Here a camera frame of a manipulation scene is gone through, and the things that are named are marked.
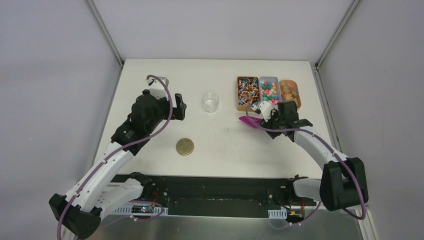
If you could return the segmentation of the magenta plastic scoop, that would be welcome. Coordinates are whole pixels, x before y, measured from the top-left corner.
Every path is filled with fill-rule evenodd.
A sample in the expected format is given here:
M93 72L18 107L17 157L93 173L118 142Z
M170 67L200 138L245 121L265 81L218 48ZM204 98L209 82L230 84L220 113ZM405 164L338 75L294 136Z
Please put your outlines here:
M240 116L238 118L240 121L242 121L243 123L249 125L250 127L254 128L254 129L258 129L259 125L262 121L261 118L258 117L250 117L248 118L247 116Z

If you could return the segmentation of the clear plastic jar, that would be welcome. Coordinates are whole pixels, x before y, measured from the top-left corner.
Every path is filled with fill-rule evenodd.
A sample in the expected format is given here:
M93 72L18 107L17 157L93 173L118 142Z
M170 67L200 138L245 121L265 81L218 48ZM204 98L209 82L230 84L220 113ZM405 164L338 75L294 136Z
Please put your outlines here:
M208 92L202 97L202 109L206 113L214 113L219 108L219 96L216 93Z

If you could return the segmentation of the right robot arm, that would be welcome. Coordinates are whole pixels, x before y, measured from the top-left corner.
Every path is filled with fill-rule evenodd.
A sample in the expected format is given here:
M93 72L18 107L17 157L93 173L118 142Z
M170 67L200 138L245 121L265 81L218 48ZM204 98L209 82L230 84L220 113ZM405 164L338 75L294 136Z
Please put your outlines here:
M348 157L326 142L307 119L300 119L294 101L279 102L277 107L262 101L252 107L262 116L261 130L275 139L288 137L301 147L321 169L321 178L295 176L284 190L284 200L296 205L303 198L321 202L327 210L347 211L360 206L366 211L368 186L365 165L358 157Z

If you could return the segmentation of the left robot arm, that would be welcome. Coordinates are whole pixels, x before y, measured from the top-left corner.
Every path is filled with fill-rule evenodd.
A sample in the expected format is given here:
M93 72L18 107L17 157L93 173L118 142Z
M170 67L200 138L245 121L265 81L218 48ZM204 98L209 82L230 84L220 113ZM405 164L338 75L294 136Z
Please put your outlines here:
M174 99L176 106L167 89L143 90L98 162L67 193L56 193L50 198L49 206L58 221L57 239L62 238L62 228L66 228L85 240L121 205L136 199L144 203L152 198L153 189L149 186L152 180L139 172L108 192L104 189L171 120L184 120L187 105L180 93Z

